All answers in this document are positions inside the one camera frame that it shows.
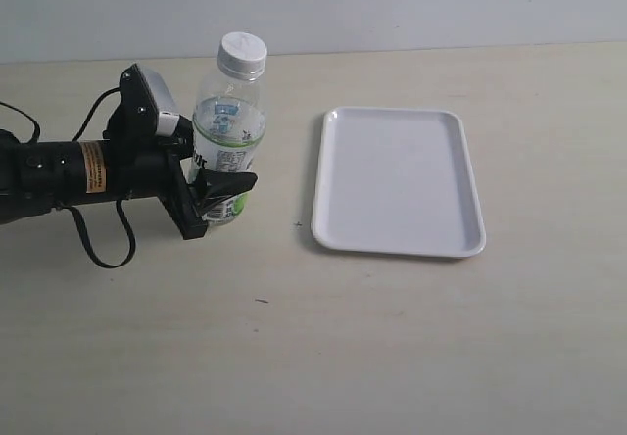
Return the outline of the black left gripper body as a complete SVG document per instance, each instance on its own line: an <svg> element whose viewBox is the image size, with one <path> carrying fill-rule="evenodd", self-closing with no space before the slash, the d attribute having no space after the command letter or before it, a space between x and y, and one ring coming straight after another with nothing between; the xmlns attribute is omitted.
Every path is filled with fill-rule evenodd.
<svg viewBox="0 0 627 435"><path fill-rule="evenodd" d="M189 145L180 138L111 138L105 142L107 192L124 200L157 198L185 240L203 237L201 219L182 172Z"/></svg>

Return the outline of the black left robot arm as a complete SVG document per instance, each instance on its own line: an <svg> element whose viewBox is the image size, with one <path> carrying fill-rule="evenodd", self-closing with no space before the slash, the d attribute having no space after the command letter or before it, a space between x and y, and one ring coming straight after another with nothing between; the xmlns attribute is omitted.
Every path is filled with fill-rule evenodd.
<svg viewBox="0 0 627 435"><path fill-rule="evenodd" d="M186 239L203 237L203 218L217 204L253 189L252 172L201 169L188 182L181 167L193 154L193 130L180 121L172 136L133 135L120 124L100 140L21 143L1 135L1 221L80 205L157 198Z"/></svg>

